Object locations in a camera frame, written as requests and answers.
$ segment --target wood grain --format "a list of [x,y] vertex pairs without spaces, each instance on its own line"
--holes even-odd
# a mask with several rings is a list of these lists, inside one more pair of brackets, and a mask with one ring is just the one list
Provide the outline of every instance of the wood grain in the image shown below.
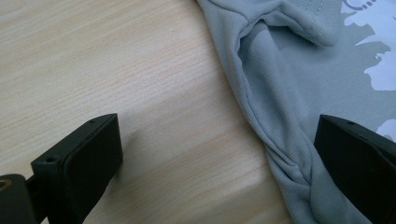
[[124,163],[85,223],[291,223],[195,1],[0,6],[0,171],[118,113]]

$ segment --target black clamp jaw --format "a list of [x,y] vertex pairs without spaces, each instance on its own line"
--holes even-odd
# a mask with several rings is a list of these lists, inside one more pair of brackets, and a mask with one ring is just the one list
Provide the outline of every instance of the black clamp jaw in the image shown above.
[[121,163],[117,114],[91,119],[32,161],[27,181],[0,176],[0,223],[82,223]]
[[396,144],[346,119],[322,115],[315,147],[335,185],[373,223],[396,223]]

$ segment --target screw hole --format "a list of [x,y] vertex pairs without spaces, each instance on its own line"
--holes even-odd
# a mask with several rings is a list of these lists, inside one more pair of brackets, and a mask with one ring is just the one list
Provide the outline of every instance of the screw hole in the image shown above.
[[55,161],[57,161],[58,160],[58,157],[57,156],[53,156],[53,157],[48,157],[47,159],[46,159],[46,162],[55,162]]

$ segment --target white print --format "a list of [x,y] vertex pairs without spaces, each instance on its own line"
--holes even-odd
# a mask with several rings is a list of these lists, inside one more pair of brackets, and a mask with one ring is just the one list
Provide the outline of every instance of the white print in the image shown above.
[[393,142],[396,142],[396,119],[385,121],[385,123],[376,130],[376,133],[382,136],[389,136]]
[[344,25],[368,24],[373,28],[375,34],[359,44],[381,41],[390,47],[390,51],[376,56],[382,59],[381,62],[364,73],[370,76],[375,91],[396,91],[396,1],[344,0],[342,12],[355,12],[345,19]]

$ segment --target gray garment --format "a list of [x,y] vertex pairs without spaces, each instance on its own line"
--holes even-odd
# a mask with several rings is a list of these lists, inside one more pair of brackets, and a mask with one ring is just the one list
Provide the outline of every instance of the gray garment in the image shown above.
[[364,70],[381,43],[345,27],[341,1],[198,0],[233,93],[267,145],[296,223],[370,223],[334,185],[313,146],[320,114],[375,131],[396,118],[396,91],[374,91]]

